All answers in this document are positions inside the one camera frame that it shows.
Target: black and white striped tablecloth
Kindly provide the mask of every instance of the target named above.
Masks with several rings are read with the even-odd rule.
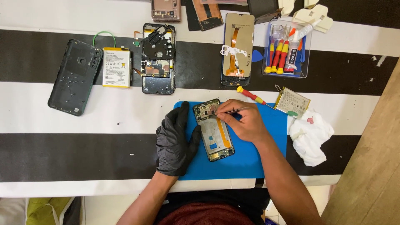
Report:
[[[275,84],[288,87],[310,98],[310,107],[335,130],[322,146],[327,161],[316,167],[304,165],[288,136],[286,159],[306,185],[338,181],[397,63],[400,7],[385,2],[320,0],[335,22],[326,34],[314,31],[308,40],[305,79],[263,76],[262,62],[252,64],[247,90],[274,102]],[[302,4],[297,0],[295,11]],[[91,43],[98,31],[110,31],[117,46],[131,48],[138,68],[141,49],[133,45],[133,32],[151,22],[150,8],[149,3],[110,0],[0,1],[1,197],[140,191],[155,172],[155,130],[176,102],[249,101],[235,88],[220,84],[224,28],[189,32],[183,6],[183,20],[174,24],[177,89],[173,95],[143,94],[137,74],[130,89],[102,87],[99,76],[83,116],[47,106],[69,39]],[[247,10],[227,5],[221,9],[223,17],[228,9]],[[267,25],[255,26],[254,49],[261,53]],[[112,45],[111,37],[96,39],[98,47]],[[250,188],[256,182],[260,180],[179,181],[174,191]]]

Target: wooden surface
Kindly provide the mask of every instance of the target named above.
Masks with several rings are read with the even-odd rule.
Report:
[[[399,62],[322,214],[327,225],[400,223]]]

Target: green cloth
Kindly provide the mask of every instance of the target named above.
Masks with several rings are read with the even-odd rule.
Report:
[[[59,220],[60,214],[66,207],[71,197],[56,198],[30,198],[26,210],[26,225],[56,225],[53,216],[53,209],[56,211]]]

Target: black glove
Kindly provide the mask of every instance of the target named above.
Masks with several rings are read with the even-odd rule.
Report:
[[[185,129],[188,122],[189,103],[169,112],[157,128],[157,154],[160,163],[157,171],[173,177],[183,176],[197,153],[201,138],[201,126],[197,125],[189,143]]]

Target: blue work mat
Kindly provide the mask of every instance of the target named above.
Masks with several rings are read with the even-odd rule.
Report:
[[[197,122],[193,113],[193,106],[201,102],[189,102],[189,117],[186,127],[186,138],[189,141]],[[174,108],[180,107],[182,102],[177,102]],[[286,156],[287,123],[288,116],[281,111],[258,104],[258,109],[265,126],[274,138],[279,149]],[[242,141],[228,126],[235,154],[224,159],[210,162],[207,157],[203,140],[196,156],[186,172],[179,180],[210,180],[210,179],[234,179],[234,178],[264,178],[260,155],[251,142]]]

